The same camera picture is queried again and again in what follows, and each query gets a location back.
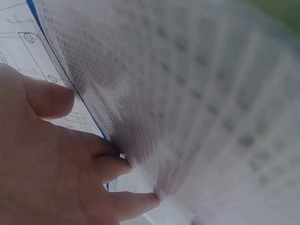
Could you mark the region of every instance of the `hand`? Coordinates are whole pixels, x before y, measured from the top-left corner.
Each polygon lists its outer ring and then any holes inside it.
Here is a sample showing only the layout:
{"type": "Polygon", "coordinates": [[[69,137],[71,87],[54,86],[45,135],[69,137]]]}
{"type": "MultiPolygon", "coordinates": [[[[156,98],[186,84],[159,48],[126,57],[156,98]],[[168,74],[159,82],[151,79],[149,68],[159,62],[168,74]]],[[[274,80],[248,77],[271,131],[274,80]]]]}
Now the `hand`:
{"type": "Polygon", "coordinates": [[[159,205],[153,193],[109,193],[131,171],[113,144],[43,119],[72,110],[72,90],[0,64],[0,221],[117,225],[159,205]]]}

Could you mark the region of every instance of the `paper page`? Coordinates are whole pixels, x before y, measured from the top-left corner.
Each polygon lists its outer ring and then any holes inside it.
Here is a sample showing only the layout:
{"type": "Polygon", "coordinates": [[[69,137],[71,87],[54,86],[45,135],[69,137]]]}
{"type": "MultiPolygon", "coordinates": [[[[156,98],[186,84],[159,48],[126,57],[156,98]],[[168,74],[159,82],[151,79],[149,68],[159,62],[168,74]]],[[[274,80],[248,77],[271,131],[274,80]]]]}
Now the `paper page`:
{"type": "MultiPolygon", "coordinates": [[[[0,62],[25,76],[74,89],[25,0],[0,0],[0,62]]],[[[102,136],[78,94],[72,112],[50,122],[102,136]]]]}

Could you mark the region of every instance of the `line drawing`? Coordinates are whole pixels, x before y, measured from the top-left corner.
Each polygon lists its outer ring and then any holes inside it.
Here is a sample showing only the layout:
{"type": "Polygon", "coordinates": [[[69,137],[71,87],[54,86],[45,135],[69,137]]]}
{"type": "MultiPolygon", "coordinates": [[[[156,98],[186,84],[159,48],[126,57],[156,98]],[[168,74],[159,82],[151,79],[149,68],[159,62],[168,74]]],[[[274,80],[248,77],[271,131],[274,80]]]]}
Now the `line drawing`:
{"type": "Polygon", "coordinates": [[[9,6],[9,7],[6,7],[6,8],[1,8],[0,11],[4,10],[4,9],[8,9],[8,8],[12,8],[12,7],[15,7],[15,6],[20,6],[20,5],[24,5],[24,4],[27,4],[26,2],[24,3],[20,3],[20,4],[16,4],[14,6],[9,6]]]}
{"type": "MultiPolygon", "coordinates": [[[[11,12],[6,20],[7,30],[4,29],[3,32],[0,30],[0,62],[13,66],[20,73],[33,79],[70,87],[72,83],[59,60],[56,61],[57,56],[52,47],[45,43],[47,40],[44,37],[39,36],[41,29],[35,20],[31,19],[32,13],[25,6],[26,4],[24,2],[0,9],[0,11],[8,9],[11,12]]],[[[99,132],[97,124],[81,97],[68,116],[52,122],[71,129],[99,132]]]]}
{"type": "Polygon", "coordinates": [[[5,47],[5,45],[0,41],[0,44],[6,49],[6,51],[8,52],[8,54],[10,55],[10,57],[13,59],[13,61],[15,62],[16,66],[18,67],[17,69],[20,70],[18,64],[16,63],[15,59],[13,58],[12,54],[9,52],[9,50],[5,47]]]}
{"type": "Polygon", "coordinates": [[[6,60],[6,58],[4,57],[2,52],[0,52],[0,60],[1,60],[2,63],[8,64],[8,61],[6,60]]]}

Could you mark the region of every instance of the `green background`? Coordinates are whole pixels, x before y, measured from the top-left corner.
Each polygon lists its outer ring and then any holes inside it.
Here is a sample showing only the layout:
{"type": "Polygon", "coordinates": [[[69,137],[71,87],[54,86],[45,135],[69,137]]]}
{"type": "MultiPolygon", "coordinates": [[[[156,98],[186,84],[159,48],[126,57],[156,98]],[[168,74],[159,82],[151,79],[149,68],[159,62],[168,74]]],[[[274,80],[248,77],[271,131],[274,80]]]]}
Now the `green background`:
{"type": "Polygon", "coordinates": [[[245,0],[300,35],[300,0],[245,0]]]}

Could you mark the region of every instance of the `blue border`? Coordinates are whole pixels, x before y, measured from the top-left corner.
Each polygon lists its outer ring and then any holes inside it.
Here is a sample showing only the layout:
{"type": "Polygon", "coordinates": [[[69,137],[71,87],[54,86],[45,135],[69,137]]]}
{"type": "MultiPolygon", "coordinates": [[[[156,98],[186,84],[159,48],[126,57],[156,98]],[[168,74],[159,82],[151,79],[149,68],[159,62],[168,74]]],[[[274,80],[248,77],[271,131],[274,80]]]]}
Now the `blue border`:
{"type": "MultiPolygon", "coordinates": [[[[35,20],[36,20],[36,22],[37,22],[39,28],[41,29],[41,31],[42,31],[42,33],[43,33],[43,35],[44,35],[46,41],[48,42],[48,45],[50,46],[52,52],[54,53],[54,51],[53,51],[53,49],[52,49],[52,47],[51,47],[51,45],[50,45],[50,43],[49,43],[49,41],[48,41],[48,39],[47,39],[45,33],[44,33],[44,30],[43,30],[42,25],[41,25],[41,22],[40,22],[40,20],[39,20],[39,18],[38,18],[38,13],[37,13],[37,10],[36,10],[36,8],[35,8],[35,6],[34,6],[33,1],[32,1],[32,0],[26,0],[26,2],[27,2],[27,5],[28,5],[28,7],[29,7],[29,9],[30,9],[30,11],[31,11],[31,13],[32,13],[32,15],[34,16],[34,18],[35,18],[35,20]]],[[[60,63],[60,61],[58,60],[57,57],[56,57],[56,59],[57,59],[57,61],[59,62],[61,68],[62,68],[63,71],[64,71],[64,73],[67,74],[66,71],[64,70],[64,68],[62,67],[62,65],[61,65],[61,63],[60,63]]],[[[95,120],[95,118],[93,117],[93,115],[91,114],[91,112],[90,112],[90,110],[88,109],[88,107],[87,107],[87,105],[86,105],[84,99],[81,97],[81,95],[79,94],[78,90],[76,90],[75,87],[74,87],[74,89],[75,89],[75,91],[77,92],[78,96],[80,97],[81,101],[83,102],[85,108],[88,110],[88,112],[89,112],[91,118],[93,119],[94,123],[96,124],[96,126],[97,126],[98,129],[100,130],[102,136],[104,137],[104,139],[107,140],[107,137],[106,137],[105,133],[103,132],[103,130],[101,129],[101,127],[98,125],[98,123],[96,122],[96,120],[95,120]]],[[[107,191],[109,192],[109,183],[106,183],[106,189],[107,189],[107,191]]]]}

